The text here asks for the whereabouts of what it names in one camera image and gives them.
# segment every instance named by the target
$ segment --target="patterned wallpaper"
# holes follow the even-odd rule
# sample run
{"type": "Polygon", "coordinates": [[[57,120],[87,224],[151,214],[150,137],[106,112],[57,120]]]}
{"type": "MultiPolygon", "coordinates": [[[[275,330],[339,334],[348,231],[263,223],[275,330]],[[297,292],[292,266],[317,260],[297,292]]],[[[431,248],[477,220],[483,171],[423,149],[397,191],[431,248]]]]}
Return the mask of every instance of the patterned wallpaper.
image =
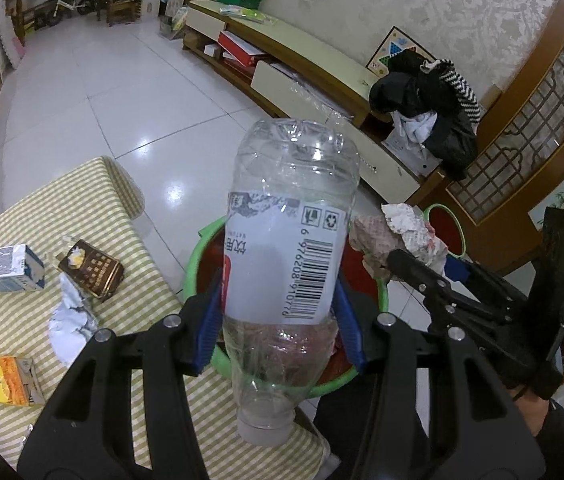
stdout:
{"type": "Polygon", "coordinates": [[[393,25],[436,57],[452,59],[481,97],[506,88],[557,0],[264,0],[262,10],[360,63],[393,25]]]}

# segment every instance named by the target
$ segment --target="plastic bag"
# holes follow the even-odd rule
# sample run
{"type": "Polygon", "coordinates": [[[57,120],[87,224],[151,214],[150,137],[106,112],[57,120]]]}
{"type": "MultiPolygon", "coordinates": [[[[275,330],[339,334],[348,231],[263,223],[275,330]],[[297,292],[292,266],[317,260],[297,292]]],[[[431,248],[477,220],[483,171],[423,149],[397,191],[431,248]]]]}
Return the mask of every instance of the plastic bag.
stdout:
{"type": "Polygon", "coordinates": [[[188,7],[180,7],[171,22],[173,39],[177,40],[184,36],[184,26],[187,24],[188,7]]]}
{"type": "Polygon", "coordinates": [[[58,360],[67,368],[98,329],[88,301],[65,273],[60,274],[62,300],[48,322],[48,339],[58,360]]]}
{"type": "Polygon", "coordinates": [[[231,16],[232,18],[242,18],[243,20],[249,20],[250,22],[266,23],[267,25],[272,25],[277,20],[272,18],[264,12],[253,9],[245,9],[237,5],[227,5],[220,9],[220,14],[223,16],[231,16]]]}

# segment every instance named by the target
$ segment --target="table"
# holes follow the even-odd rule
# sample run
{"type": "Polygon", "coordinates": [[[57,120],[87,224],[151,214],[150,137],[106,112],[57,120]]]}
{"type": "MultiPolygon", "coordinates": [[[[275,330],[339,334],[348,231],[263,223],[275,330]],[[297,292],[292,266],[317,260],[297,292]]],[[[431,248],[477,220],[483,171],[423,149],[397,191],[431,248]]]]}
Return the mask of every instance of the table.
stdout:
{"type": "MultiPolygon", "coordinates": [[[[30,357],[45,398],[66,369],[55,357],[46,326],[60,301],[55,255],[65,235],[84,238],[118,258],[125,277],[113,297],[94,306],[101,327],[117,334],[148,329],[177,312],[180,304],[137,236],[131,218],[143,208],[132,181],[113,160],[99,157],[32,193],[0,215],[0,246],[26,242],[46,265],[42,292],[0,295],[0,355],[30,357]]],[[[186,379],[188,403],[209,476],[226,480],[313,478],[329,454],[318,434],[294,427],[289,441],[274,449],[251,446],[235,432],[230,381],[207,368],[186,379]]],[[[150,466],[144,426],[141,372],[132,383],[132,431],[136,462],[150,466]]],[[[28,424],[41,408],[0,404],[0,454],[15,466],[28,424]]]]}

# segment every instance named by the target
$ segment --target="yellow snack box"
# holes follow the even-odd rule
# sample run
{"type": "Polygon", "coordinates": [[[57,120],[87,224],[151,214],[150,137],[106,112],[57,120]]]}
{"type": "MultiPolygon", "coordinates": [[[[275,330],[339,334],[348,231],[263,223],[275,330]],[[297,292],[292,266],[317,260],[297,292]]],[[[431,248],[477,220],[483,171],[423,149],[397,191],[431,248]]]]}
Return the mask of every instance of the yellow snack box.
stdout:
{"type": "Polygon", "coordinates": [[[0,402],[13,406],[44,404],[31,359],[0,357],[0,402]]]}

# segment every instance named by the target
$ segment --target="person's hand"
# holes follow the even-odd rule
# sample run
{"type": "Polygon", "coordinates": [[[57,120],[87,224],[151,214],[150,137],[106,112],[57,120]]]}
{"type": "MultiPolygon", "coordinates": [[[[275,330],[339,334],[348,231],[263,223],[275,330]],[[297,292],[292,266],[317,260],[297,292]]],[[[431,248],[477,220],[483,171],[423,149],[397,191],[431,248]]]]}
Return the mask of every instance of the person's hand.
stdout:
{"type": "MultiPolygon", "coordinates": [[[[507,390],[511,397],[515,397],[524,386],[520,385],[513,390],[507,390]]],[[[542,430],[546,415],[549,413],[549,401],[538,397],[531,390],[527,390],[515,401],[515,405],[520,409],[526,426],[533,436],[537,436],[542,430]]]]}

